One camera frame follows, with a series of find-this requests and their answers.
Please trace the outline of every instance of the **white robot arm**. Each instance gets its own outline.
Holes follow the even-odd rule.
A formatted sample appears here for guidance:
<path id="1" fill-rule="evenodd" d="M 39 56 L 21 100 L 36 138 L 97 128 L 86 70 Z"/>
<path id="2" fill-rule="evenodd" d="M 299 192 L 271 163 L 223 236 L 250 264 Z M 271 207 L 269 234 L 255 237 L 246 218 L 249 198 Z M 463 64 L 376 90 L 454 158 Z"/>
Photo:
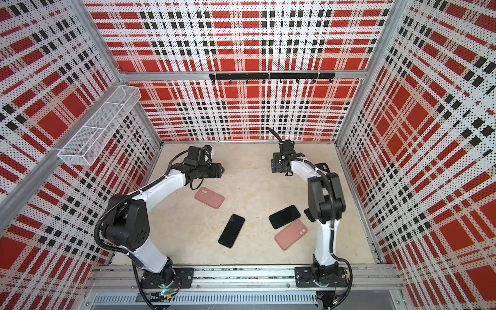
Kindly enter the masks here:
<path id="1" fill-rule="evenodd" d="M 286 172 L 289 177 L 297 174 L 308 184 L 309 210 L 318 225 L 311 275 L 316 284 L 325 286 L 338 275 L 337 261 L 347 262 L 336 256 L 336 233 L 346 210 L 339 177 L 319 169 L 304 154 L 296 153 L 294 141 L 283 141 L 274 130 L 269 131 L 279 140 L 279 152 L 273 154 L 272 172 Z"/>
<path id="2" fill-rule="evenodd" d="M 181 163 L 173 164 L 174 160 L 186 153 Z M 103 249 L 124 253 L 135 266 L 154 278 L 155 283 L 169 285 L 175 278 L 172 260 L 151 241 L 148 213 L 177 189 L 187 184 L 194 189 L 192 182 L 195 179 L 203 182 L 203 179 L 220 178 L 224 168 L 219 163 L 212 163 L 212 155 L 213 149 L 209 145 L 202 148 L 190 146 L 174 157 L 165 174 L 152 183 L 128 195 L 113 195 L 107 211 L 95 225 L 96 243 Z M 116 246 L 105 244 L 100 238 L 100 232 Z"/>

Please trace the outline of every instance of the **beige floor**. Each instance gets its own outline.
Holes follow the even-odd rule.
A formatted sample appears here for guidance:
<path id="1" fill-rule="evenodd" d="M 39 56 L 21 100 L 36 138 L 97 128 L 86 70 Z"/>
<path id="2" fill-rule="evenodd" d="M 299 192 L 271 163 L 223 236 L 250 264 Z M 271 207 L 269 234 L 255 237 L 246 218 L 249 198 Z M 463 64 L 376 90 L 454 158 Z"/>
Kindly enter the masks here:
<path id="1" fill-rule="evenodd" d="M 215 210 L 194 199 L 196 191 L 185 186 L 162 200 L 149 214 L 154 244 L 174 263 L 190 264 L 308 264 L 315 249 L 316 225 L 304 214 L 308 208 L 307 183 L 299 176 L 285 177 L 271 173 L 270 159 L 277 144 L 212 143 L 213 162 L 220 162 L 225 173 L 220 179 L 205 179 L 204 187 L 223 196 L 225 201 Z M 167 164 L 189 144 L 165 144 L 151 180 L 165 172 Z M 347 209 L 337 234 L 337 254 L 350 263 L 374 263 L 360 217 L 346 183 L 334 144 L 297 144 L 313 163 L 326 162 L 336 172 Z M 294 204 L 308 233 L 283 251 L 274 236 L 268 216 Z M 219 236 L 235 213 L 246 219 L 234 246 L 218 244 Z M 128 264 L 123 255 L 113 264 Z"/>

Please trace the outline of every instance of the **pink phone case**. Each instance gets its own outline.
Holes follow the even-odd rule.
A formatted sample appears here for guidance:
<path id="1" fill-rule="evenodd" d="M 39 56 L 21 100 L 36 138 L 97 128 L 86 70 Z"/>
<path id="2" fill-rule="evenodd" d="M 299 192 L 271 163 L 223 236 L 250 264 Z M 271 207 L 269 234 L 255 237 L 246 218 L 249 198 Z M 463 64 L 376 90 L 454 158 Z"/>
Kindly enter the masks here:
<path id="1" fill-rule="evenodd" d="M 218 209 L 222 202 L 224 202 L 223 195 L 217 194 L 216 192 L 205 187 L 200 188 L 200 190 L 194 195 L 194 199 L 199 200 L 214 209 Z"/>
<path id="2" fill-rule="evenodd" d="M 274 240 L 281 247 L 282 250 L 287 250 L 290 246 L 298 241 L 307 233 L 308 229 L 300 220 L 295 220 L 283 230 L 281 230 Z"/>

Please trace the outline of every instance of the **metal basket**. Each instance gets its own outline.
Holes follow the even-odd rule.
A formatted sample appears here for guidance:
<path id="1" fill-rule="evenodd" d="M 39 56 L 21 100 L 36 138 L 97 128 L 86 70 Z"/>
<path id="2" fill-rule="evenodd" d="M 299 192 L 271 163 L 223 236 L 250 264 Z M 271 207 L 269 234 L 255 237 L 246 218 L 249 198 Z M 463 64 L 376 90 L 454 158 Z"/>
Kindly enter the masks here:
<path id="1" fill-rule="evenodd" d="M 91 166 L 132 107 L 141 98 L 138 87 L 121 85 L 59 152 L 69 165 Z"/>

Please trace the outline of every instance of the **black smartphone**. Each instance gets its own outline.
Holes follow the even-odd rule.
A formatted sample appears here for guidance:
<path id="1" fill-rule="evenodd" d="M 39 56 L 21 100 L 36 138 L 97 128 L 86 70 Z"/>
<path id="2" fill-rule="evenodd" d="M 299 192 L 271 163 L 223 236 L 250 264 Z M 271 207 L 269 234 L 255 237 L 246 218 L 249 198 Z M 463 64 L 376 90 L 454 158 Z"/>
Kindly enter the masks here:
<path id="1" fill-rule="evenodd" d="M 286 224 L 293 222 L 296 219 L 299 219 L 300 216 L 301 214 L 299 213 L 295 205 L 290 205 L 289 207 L 270 215 L 269 221 L 274 229 L 278 229 Z"/>
<path id="2" fill-rule="evenodd" d="M 311 215 L 310 213 L 310 209 L 309 208 L 306 208 L 304 211 L 305 215 L 308 217 L 309 221 L 311 223 L 315 222 L 315 219 L 313 218 L 313 216 Z"/>
<path id="3" fill-rule="evenodd" d="M 232 248 L 244 222 L 245 219 L 243 217 L 236 214 L 231 215 L 226 228 L 224 228 L 224 231 L 220 235 L 219 243 L 225 247 Z"/>

